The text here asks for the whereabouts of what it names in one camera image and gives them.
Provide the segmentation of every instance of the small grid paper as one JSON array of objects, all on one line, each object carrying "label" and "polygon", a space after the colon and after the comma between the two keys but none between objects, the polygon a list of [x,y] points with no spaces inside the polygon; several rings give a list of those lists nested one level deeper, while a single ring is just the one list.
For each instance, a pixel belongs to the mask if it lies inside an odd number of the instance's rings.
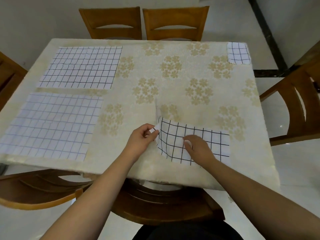
[{"label": "small grid paper", "polygon": [[195,165],[183,144],[186,135],[197,135],[205,140],[215,158],[230,166],[230,136],[222,131],[190,126],[187,124],[158,118],[159,124],[150,130],[159,130],[156,139],[159,153],[172,162]]},{"label": "small grid paper", "polygon": [[251,64],[251,57],[246,43],[228,42],[228,62],[231,64]]},{"label": "small grid paper", "polygon": [[38,87],[110,89],[122,46],[59,47]]},{"label": "small grid paper", "polygon": [[30,93],[0,139],[0,153],[84,161],[103,98]]}]

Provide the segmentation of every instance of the right hand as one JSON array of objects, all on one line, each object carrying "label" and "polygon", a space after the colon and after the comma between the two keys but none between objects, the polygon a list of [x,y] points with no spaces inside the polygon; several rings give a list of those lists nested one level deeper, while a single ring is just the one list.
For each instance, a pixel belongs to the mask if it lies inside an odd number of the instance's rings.
[{"label": "right hand", "polygon": [[201,167],[207,169],[207,167],[215,160],[214,154],[210,150],[206,141],[196,135],[188,135],[183,138],[190,141],[192,148],[188,142],[184,142],[186,151],[190,154],[191,158]]}]

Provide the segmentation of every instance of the white paper sheet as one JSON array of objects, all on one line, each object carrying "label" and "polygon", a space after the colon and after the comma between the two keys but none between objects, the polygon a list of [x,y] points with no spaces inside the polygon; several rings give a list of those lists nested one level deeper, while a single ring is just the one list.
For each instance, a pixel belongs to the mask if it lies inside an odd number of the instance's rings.
[{"label": "white paper sheet", "polygon": [[0,153],[84,161],[103,98],[31,93],[0,140]]},{"label": "white paper sheet", "polygon": [[59,47],[38,87],[110,89],[122,46]]},{"label": "white paper sheet", "polygon": [[246,43],[228,42],[228,62],[231,64],[251,64],[251,57]]},{"label": "white paper sheet", "polygon": [[159,130],[156,138],[159,153],[172,162],[195,165],[187,152],[182,139],[186,135],[197,135],[205,140],[215,158],[230,165],[230,136],[226,131],[216,131],[199,126],[188,125],[163,117],[158,117],[159,123],[150,130]]}]

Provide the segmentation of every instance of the chair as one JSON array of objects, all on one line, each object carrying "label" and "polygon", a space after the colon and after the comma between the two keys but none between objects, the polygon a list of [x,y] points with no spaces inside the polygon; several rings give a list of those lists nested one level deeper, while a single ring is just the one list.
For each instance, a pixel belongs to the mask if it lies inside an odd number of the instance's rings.
[{"label": "chair", "polygon": [[0,52],[0,111],[17,89],[27,70]]},{"label": "chair", "polygon": [[[79,9],[93,39],[126,37],[142,40],[140,7]],[[106,25],[127,25],[125,28],[100,28]]]},{"label": "chair", "polygon": [[[148,40],[185,38],[201,41],[209,6],[169,9],[142,9]],[[157,29],[164,26],[184,25],[193,28]]]},{"label": "chair", "polygon": [[[320,138],[320,100],[311,78],[320,84],[320,55],[260,95],[260,101],[264,101],[279,92],[289,111],[287,134],[270,138],[271,146]],[[306,117],[298,93],[304,103]]]},{"label": "chair", "polygon": [[20,210],[54,207],[80,197],[93,181],[70,182],[59,176],[80,175],[56,169],[0,177],[0,205]]},{"label": "chair", "polygon": [[165,222],[225,220],[222,208],[203,189],[158,191],[131,179],[125,180],[111,211],[129,221],[152,226]]}]

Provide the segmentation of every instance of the hand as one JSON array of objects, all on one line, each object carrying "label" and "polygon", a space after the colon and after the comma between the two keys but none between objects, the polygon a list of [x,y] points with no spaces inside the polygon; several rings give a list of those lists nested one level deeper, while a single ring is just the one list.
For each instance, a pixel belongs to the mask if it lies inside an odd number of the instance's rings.
[{"label": "hand", "polygon": [[122,153],[126,156],[133,158],[136,162],[141,154],[147,149],[151,141],[154,141],[159,134],[159,131],[156,130],[152,133],[149,132],[154,125],[144,124],[139,128],[135,129],[127,142],[127,145],[123,149]]},{"label": "hand", "polygon": [[214,154],[210,150],[206,141],[204,141],[201,137],[196,135],[188,135],[183,138],[184,140],[190,141],[192,144],[192,148],[190,144],[185,141],[184,146],[186,151],[190,154],[191,158],[204,169],[208,168],[208,165],[215,160]]}]

